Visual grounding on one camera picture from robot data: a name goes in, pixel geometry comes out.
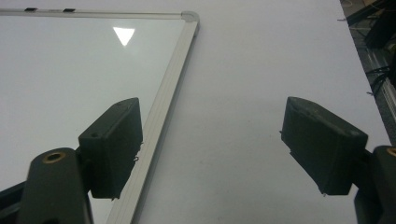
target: screw hole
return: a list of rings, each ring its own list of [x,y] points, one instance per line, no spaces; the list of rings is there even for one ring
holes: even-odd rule
[[[52,152],[48,154],[44,159],[44,163],[55,163],[57,161],[60,161],[66,156],[64,152]]]
[[[387,149],[387,152],[388,152],[391,156],[396,157],[396,147],[389,147],[389,148]]]

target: whiteboard frame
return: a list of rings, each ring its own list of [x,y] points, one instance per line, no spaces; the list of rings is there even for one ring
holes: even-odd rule
[[[31,12],[25,11],[25,9],[0,8],[0,16],[185,21],[175,51],[163,76],[162,84],[158,89],[154,103],[148,113],[147,121],[143,127],[144,143],[137,155],[139,161],[136,162],[132,174],[121,193],[120,199],[114,202],[106,222],[108,224],[131,223],[134,219],[143,188],[145,187],[150,167],[155,161],[154,156],[156,151],[161,147],[161,142],[167,128],[167,121],[172,115],[172,105],[177,99],[177,90],[180,86],[179,82],[185,73],[194,39],[198,35],[198,14],[192,11],[183,11],[181,13],[132,13],[90,10],[64,12],[63,9],[37,9]]]

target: brass screw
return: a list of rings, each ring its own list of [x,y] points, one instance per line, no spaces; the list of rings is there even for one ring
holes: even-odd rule
[[[55,163],[63,159],[65,156],[66,153],[64,152],[52,152],[48,154],[46,157],[44,157],[43,162],[46,164]]]
[[[388,152],[390,155],[396,157],[396,147],[388,147],[388,148],[387,148],[387,152]]]

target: whiteboard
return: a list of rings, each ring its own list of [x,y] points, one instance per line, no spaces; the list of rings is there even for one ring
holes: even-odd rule
[[[0,15],[0,190],[24,181],[35,156],[77,148],[78,136],[127,98],[140,101],[141,151],[155,149],[196,35],[194,14]],[[129,194],[139,195],[144,184],[142,163],[149,166],[151,157],[140,159],[132,174],[140,182],[126,187]],[[94,222],[106,223],[114,202],[90,198]]]

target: white surface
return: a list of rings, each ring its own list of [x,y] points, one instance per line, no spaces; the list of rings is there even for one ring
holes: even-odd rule
[[[183,26],[0,17],[0,189],[22,182],[40,153],[77,148],[78,136],[118,101],[138,97],[144,125]],[[114,27],[135,30],[128,44]],[[95,223],[106,223],[113,202],[91,203]]]
[[[339,0],[8,1],[0,7],[196,11],[192,53],[140,223],[355,224],[354,190],[322,197],[280,133],[303,97],[389,144]]]

